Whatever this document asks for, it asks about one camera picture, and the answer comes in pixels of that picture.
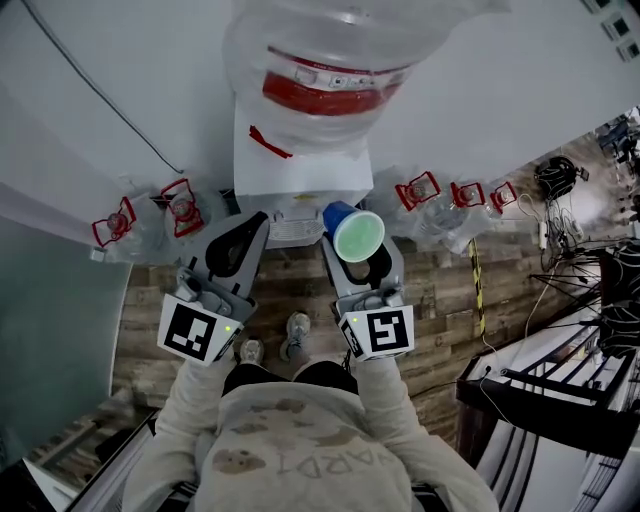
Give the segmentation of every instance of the plastic cup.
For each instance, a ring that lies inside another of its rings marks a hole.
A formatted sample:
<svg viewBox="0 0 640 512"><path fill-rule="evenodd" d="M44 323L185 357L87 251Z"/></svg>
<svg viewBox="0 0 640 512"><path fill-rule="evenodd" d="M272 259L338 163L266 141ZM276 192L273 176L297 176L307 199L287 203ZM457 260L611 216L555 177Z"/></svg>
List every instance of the plastic cup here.
<svg viewBox="0 0 640 512"><path fill-rule="evenodd" d="M337 201L327 206L322 217L336 254L347 263L370 258L382 245L384 222L373 212Z"/></svg>

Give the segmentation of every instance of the black cable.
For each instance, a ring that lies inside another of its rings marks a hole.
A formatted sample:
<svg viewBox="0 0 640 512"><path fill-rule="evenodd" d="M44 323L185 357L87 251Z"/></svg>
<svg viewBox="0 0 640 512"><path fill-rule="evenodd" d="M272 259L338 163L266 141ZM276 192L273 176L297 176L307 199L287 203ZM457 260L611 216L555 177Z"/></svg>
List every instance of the black cable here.
<svg viewBox="0 0 640 512"><path fill-rule="evenodd" d="M184 171L179 170L175 166L171 165L171 163L169 163L169 161L164 157L164 155L160 153L160 150L156 148L156 146L154 146L154 144L146 137L146 135L144 135L142 131L135 124L133 124L133 121L131 121L117 107L114 101L111 98L109 98L109 96L107 96L107 94L102 89L100 89L100 87L91 79L91 77L87 74L87 72L84 69L82 69L80 64L76 62L76 60L73 58L69 50L64 46L62 41L60 41L60 39L58 39L58 37L55 35L52 28L42 17L38 9L31 4L30 0L20 0L20 3L22 3L22 5L25 7L27 12L29 13L29 16L31 16L31 19L36 23L36 25L40 27L40 30L42 30L43 34L47 36L47 39L51 41L53 46L56 47L56 49L60 52L62 57L64 57L64 59L71 66L71 68L76 72L76 74L80 78L82 78L82 80L91 88L91 90L95 92L102 99L102 101L104 101L111 108L111 110L113 110L113 112L115 112L115 114L120 119L122 119L127 124L127 126L129 126L129 128L131 128L136 134L138 134L138 136L147 144L147 146L149 146L151 150L156 155L158 155L158 158L160 158L160 160L162 160L165 164L167 164L171 168L171 170L173 170L173 172L182 174Z"/></svg>

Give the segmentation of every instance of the shoe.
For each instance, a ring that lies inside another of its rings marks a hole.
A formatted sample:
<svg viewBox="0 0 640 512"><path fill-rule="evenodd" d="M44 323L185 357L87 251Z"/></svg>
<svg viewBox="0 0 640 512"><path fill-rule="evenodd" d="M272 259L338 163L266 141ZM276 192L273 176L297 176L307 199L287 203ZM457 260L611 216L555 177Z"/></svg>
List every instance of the shoe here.
<svg viewBox="0 0 640 512"><path fill-rule="evenodd" d="M311 331L311 319L301 313L295 312L287 320L287 339L280 345L280 359L285 362L291 360L292 350L304 350L304 342Z"/></svg>
<svg viewBox="0 0 640 512"><path fill-rule="evenodd" d="M263 357L264 345L260 340L249 338L242 342L240 346L240 364L249 363L259 366Z"/></svg>

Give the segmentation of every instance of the wooden floor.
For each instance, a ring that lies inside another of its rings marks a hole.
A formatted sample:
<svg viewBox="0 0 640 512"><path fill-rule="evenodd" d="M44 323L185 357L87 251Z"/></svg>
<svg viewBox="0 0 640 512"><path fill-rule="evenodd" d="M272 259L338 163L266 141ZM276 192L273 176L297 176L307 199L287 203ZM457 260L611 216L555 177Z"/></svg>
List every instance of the wooden floor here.
<svg viewBox="0 0 640 512"><path fill-rule="evenodd" d="M592 180L610 191L610 204L589 226L591 233L609 234L611 215L619 209L617 196L623 190L615 171L595 143L585 136L562 148L565 155L589 168ZM520 193L538 200L533 181L537 163L509 175ZM487 320L487 343L493 346L522 338L527 318L542 291L529 279L540 272L537 222L502 221L496 229L477 238L482 266L482 284ZM399 241L405 258L405 301L415 307L416 348L398 359L404 380L424 426L450 444L455 443L457 404L453 386L469 359L486 349L479 337L476 296L471 264L466 254L457 256L438 246L417 251L410 241ZM122 311L114 365L114 391L132 388L139 404L161 407L168 396L182 361L156 347L156 333L163 294L175 286L171 267L133 269ZM277 361L278 346L284 339L287 317L305 311L312 320L312 352L340 360L345 343L329 305L334 290L323 267L319 247L267 251L262 259L253 297L260 304L243 336L257 336L265 342L266 364L286 374ZM550 289L532 319L530 331L544 324L564 304L566 298Z"/></svg>

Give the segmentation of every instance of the red label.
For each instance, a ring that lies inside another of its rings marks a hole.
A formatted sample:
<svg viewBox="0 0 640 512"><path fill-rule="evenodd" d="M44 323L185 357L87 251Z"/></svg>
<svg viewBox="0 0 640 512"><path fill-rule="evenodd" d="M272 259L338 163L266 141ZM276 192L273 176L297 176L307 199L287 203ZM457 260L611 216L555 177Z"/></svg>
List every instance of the red label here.
<svg viewBox="0 0 640 512"><path fill-rule="evenodd" d="M366 71L328 66L275 48L262 93L283 107L321 116L361 114L384 105L413 66Z"/></svg>

